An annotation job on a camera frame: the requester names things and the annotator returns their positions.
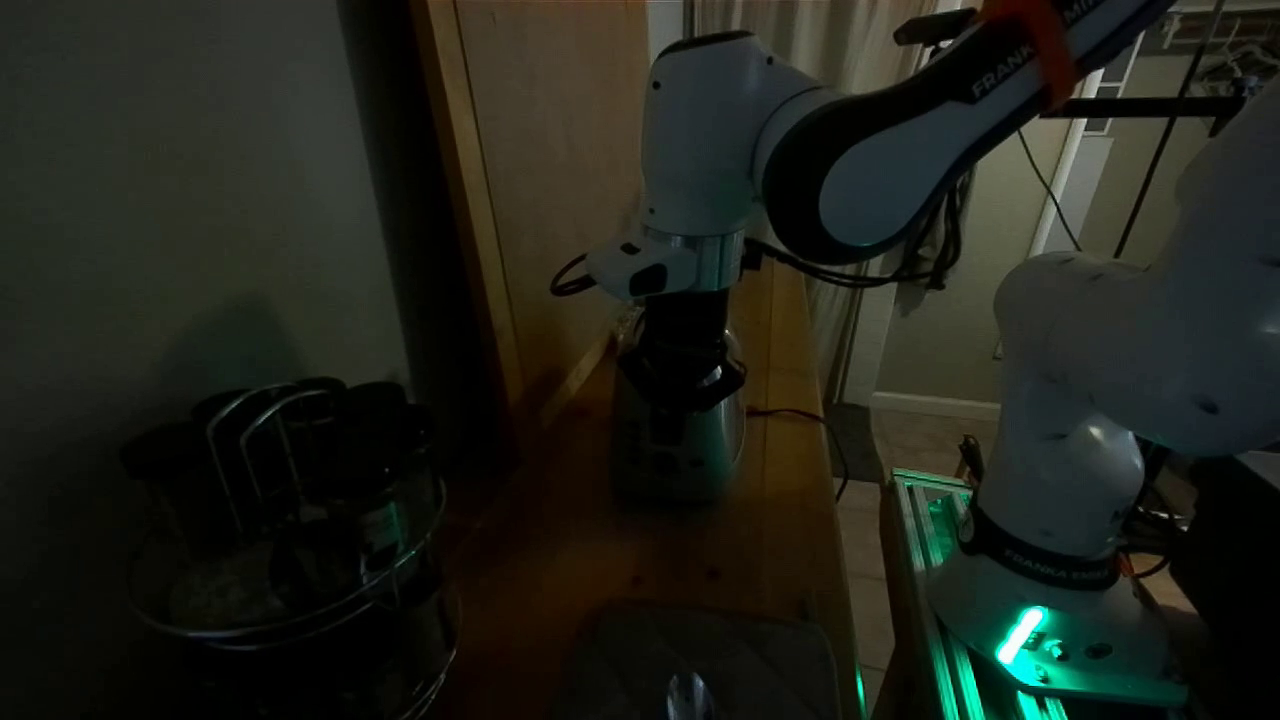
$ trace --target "green light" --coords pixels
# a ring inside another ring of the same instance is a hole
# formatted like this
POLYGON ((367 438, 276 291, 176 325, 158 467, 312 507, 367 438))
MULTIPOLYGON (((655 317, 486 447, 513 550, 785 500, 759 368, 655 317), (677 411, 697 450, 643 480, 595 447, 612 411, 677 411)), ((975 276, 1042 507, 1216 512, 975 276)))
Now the green light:
POLYGON ((1041 603, 1023 608, 1007 627, 1003 645, 995 649, 995 659, 1012 663, 1041 623, 1042 623, 1042 608, 1041 603))

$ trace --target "green led light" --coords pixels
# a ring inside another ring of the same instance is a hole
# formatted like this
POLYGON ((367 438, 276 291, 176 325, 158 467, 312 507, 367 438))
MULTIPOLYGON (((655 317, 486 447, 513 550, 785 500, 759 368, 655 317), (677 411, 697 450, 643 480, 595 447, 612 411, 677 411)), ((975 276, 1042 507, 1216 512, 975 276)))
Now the green led light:
POLYGON ((1048 615, 1048 611, 1042 611, 1041 603, 1023 608, 1023 611, 1015 615, 1015 623, 1007 627, 1003 645, 995 649, 995 659, 1000 659, 1000 663, 1012 663, 1015 650, 1030 641, 1030 631, 1042 623, 1042 615, 1048 615))

